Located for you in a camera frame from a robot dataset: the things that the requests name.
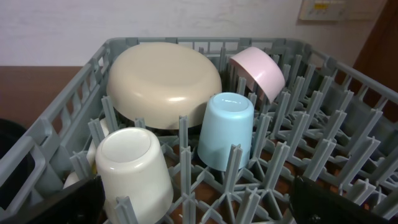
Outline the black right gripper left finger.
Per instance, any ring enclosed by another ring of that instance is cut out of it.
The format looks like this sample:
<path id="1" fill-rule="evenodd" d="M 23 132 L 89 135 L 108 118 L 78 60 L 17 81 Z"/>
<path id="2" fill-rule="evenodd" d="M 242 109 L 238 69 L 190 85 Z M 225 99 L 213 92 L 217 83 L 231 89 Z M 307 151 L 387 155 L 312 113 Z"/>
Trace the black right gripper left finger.
<path id="1" fill-rule="evenodd" d="M 1 224 L 98 223 L 105 201 L 99 175 L 78 181 L 61 192 L 1 220 Z"/>

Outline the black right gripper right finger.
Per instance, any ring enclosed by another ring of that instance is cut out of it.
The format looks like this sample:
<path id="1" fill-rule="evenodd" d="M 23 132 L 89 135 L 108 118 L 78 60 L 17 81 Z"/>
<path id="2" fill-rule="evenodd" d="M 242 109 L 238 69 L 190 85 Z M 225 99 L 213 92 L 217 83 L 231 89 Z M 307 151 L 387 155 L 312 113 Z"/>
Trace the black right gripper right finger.
<path id="1" fill-rule="evenodd" d="M 388 224 L 389 221 L 338 194 L 327 191 L 313 180 L 297 176 L 292 184 L 289 210 L 297 223 Z"/>

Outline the white cup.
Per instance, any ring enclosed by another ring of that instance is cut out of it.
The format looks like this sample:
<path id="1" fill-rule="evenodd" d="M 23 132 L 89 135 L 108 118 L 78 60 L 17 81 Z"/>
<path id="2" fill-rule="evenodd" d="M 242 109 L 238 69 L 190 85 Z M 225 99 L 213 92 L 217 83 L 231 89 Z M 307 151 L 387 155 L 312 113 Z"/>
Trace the white cup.
<path id="1" fill-rule="evenodd" d="M 143 128 L 115 131 L 99 144 L 95 162 L 111 223 L 120 222 L 114 210 L 118 197 L 129 197 L 139 223 L 156 223 L 167 213 L 174 190 L 154 133 Z"/>

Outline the light blue cup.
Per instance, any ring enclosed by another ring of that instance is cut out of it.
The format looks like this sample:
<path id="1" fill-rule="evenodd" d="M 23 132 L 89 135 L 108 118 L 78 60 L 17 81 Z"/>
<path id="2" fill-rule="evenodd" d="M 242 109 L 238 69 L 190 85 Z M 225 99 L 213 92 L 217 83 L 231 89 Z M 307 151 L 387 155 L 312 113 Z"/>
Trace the light blue cup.
<path id="1" fill-rule="evenodd" d="M 225 171 L 231 146 L 243 150 L 238 168 L 249 161 L 254 122 L 254 106 L 243 95 L 224 92 L 207 103 L 197 154 L 212 169 Z"/>

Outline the cream plate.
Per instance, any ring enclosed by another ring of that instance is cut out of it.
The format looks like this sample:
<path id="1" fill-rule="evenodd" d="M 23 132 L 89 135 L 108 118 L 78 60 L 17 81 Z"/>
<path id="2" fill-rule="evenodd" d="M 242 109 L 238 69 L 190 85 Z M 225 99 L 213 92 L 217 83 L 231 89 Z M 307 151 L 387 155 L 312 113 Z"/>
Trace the cream plate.
<path id="1" fill-rule="evenodd" d="M 178 129 L 180 116 L 201 125 L 208 100 L 222 91 L 218 69 L 203 54 L 178 44 L 128 48 L 109 71 L 106 93 L 125 118 L 157 129 Z"/>

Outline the pink small bowl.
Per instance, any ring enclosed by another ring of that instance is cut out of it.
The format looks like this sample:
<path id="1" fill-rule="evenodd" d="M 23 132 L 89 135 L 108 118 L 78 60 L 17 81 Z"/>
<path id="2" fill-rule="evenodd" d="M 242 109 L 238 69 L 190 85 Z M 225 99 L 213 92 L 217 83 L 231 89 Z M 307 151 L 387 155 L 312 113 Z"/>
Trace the pink small bowl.
<path id="1" fill-rule="evenodd" d="M 237 68 L 238 75 L 248 81 L 252 90 L 256 83 L 267 99 L 272 103 L 285 86 L 282 70 L 263 50 L 248 47 L 229 59 Z"/>

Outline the yellow plastic fork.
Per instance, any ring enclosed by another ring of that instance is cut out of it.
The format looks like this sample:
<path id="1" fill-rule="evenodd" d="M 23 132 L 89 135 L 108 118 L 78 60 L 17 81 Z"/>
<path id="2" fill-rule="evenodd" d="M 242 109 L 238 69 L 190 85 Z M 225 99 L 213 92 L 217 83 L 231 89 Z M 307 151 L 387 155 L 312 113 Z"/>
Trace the yellow plastic fork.
<path id="1" fill-rule="evenodd" d="M 91 170 L 94 174 L 97 174 L 96 164 L 93 164 Z"/>

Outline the white plastic utensil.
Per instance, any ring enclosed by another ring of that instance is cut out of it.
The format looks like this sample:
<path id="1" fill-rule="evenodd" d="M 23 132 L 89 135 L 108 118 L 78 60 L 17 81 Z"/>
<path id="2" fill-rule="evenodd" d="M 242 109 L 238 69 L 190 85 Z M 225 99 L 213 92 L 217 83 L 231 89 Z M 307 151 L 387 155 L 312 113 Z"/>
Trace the white plastic utensil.
<path id="1" fill-rule="evenodd" d="M 108 126 L 106 124 L 106 120 L 104 118 L 100 120 L 100 125 L 104 132 L 104 136 L 106 137 L 109 134 L 109 130 L 108 130 Z M 88 152 L 86 153 L 86 158 L 87 158 L 88 163 L 90 164 L 92 170 L 94 170 L 93 166 L 95 163 L 95 154 L 96 154 L 96 146 L 95 146 L 93 140 L 91 140 L 89 148 L 88 148 Z M 76 172 L 72 172 L 67 177 L 63 188 L 65 189 L 78 181 L 79 181 L 79 178 L 78 178 Z"/>

